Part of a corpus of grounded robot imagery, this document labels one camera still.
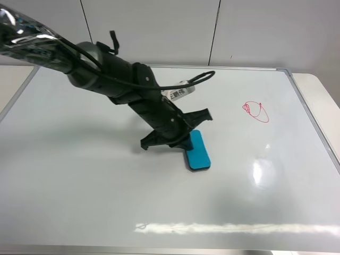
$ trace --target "cable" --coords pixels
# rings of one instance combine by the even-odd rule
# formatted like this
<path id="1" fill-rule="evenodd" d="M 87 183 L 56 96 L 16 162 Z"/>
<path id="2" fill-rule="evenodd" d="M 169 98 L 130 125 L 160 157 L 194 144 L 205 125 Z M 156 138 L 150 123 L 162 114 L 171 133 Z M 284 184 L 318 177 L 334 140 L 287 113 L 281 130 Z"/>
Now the cable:
<path id="1" fill-rule="evenodd" d="M 88 52 L 86 52 L 85 50 L 83 50 L 82 48 L 78 47 L 77 45 L 71 43 L 70 41 L 66 40 L 64 37 L 62 37 L 60 39 L 60 41 L 64 44 L 66 44 L 67 46 L 69 46 L 70 48 L 74 49 L 75 51 L 77 51 L 78 53 L 84 55 L 85 57 L 87 57 L 89 60 L 91 60 L 97 67 L 99 67 L 100 70 L 103 70 L 103 66 Z"/>
<path id="2" fill-rule="evenodd" d="M 66 45 L 68 45 L 69 47 L 75 49 L 77 52 L 83 54 L 85 57 L 87 57 L 88 59 L 90 59 L 91 61 L 93 61 L 99 68 L 102 68 L 101 64 L 94 59 L 91 55 L 89 55 L 87 52 L 85 52 L 83 49 L 79 48 L 78 46 L 72 44 L 71 42 L 67 41 L 65 38 L 61 39 L 61 42 L 65 43 Z M 130 83 L 130 82 L 126 82 L 126 81 L 122 81 L 119 80 L 117 78 L 111 77 L 109 75 L 103 74 L 101 72 L 99 72 L 97 69 L 93 68 L 92 66 L 90 66 L 89 64 L 87 64 L 85 61 L 79 59 L 77 56 L 75 56 L 69 49 L 67 49 L 64 45 L 60 44 L 61 49 L 64 53 L 68 54 L 70 58 L 74 59 L 75 62 L 77 62 L 79 65 L 81 65 L 84 69 L 88 70 L 89 72 L 97 75 L 98 77 L 101 77 L 103 79 L 109 80 L 109 81 L 113 81 L 115 83 L 124 85 L 124 86 L 128 86 L 130 88 L 134 88 L 134 89 L 139 89 L 139 90 L 173 90 L 173 89 L 185 89 L 185 88 L 189 88 L 192 86 L 195 86 L 197 84 L 200 84 L 206 80 L 209 80 L 211 77 L 213 77 L 215 75 L 215 71 L 209 71 L 209 72 L 205 72 L 205 73 L 201 73 L 197 76 L 195 76 L 194 78 L 190 79 L 188 82 L 188 84 L 184 84 L 184 85 L 178 85 L 178 86 L 165 86 L 165 87 L 146 87 L 146 86 L 141 86 L 141 85 L 137 85 L 134 83 Z"/>

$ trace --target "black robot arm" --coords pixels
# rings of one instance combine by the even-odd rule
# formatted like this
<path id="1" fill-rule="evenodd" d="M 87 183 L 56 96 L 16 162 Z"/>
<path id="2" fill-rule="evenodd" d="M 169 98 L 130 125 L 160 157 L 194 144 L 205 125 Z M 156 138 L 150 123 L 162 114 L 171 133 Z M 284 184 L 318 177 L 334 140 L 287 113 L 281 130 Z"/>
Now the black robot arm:
<path id="1" fill-rule="evenodd" d="M 65 73 L 71 83 L 107 96 L 115 105 L 128 104 L 153 131 L 141 140 L 143 149 L 169 145 L 191 150 L 189 133 L 212 120 L 207 109 L 183 113 L 162 90 L 187 88 L 211 78 L 207 72 L 181 86 L 160 87 L 150 67 L 117 57 L 119 43 L 110 32 L 114 49 L 98 42 L 74 45 L 41 23 L 0 4 L 0 54 Z"/>

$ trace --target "blue eraser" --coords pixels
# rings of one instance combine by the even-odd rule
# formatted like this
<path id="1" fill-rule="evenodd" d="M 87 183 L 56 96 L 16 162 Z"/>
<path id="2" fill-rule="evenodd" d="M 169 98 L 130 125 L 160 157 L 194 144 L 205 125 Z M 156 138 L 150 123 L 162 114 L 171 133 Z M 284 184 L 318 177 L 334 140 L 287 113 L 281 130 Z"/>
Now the blue eraser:
<path id="1" fill-rule="evenodd" d="M 201 132 L 198 130 L 191 131 L 190 138 L 193 149 L 185 151 L 190 170 L 196 172 L 209 169 L 211 162 Z"/>

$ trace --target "white wall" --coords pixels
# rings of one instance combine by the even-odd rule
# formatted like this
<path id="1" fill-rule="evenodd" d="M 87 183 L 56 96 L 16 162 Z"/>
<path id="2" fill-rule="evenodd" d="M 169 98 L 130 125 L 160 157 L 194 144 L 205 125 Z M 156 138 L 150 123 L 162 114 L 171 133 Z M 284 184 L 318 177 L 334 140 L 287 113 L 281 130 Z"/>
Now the white wall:
<path id="1" fill-rule="evenodd" d="M 80 0 L 0 0 L 74 43 L 90 40 Z M 82 0 L 92 38 L 150 64 L 208 65 L 219 0 Z M 340 105 L 340 0 L 222 0 L 210 65 L 315 74 Z M 25 64 L 0 56 L 0 64 Z"/>
<path id="2" fill-rule="evenodd" d="M 222 0 L 210 64 L 312 73 L 340 105 L 340 1 Z"/>
<path id="3" fill-rule="evenodd" d="M 79 0 L 0 0 L 0 2 L 45 24 L 73 43 L 90 40 Z M 0 55 L 0 65 L 30 64 Z"/>
<path id="4" fill-rule="evenodd" d="M 208 65 L 219 0 L 82 0 L 93 41 L 120 42 L 120 57 Z"/>

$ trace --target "white label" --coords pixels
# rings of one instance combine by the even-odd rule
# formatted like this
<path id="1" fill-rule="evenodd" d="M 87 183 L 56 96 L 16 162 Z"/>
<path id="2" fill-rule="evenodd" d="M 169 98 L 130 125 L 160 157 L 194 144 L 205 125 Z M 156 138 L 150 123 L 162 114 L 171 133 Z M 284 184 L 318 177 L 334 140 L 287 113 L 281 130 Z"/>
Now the white label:
<path id="1" fill-rule="evenodd" d="M 181 81 L 177 83 L 175 86 L 179 85 L 185 85 L 188 84 L 188 81 Z M 193 93 L 195 91 L 195 87 L 189 87 L 185 89 L 174 89 L 174 90 L 165 90 L 163 91 L 163 95 L 166 96 L 171 101 L 176 101 L 182 97 L 185 97 L 186 95 L 189 95 L 190 93 Z"/>

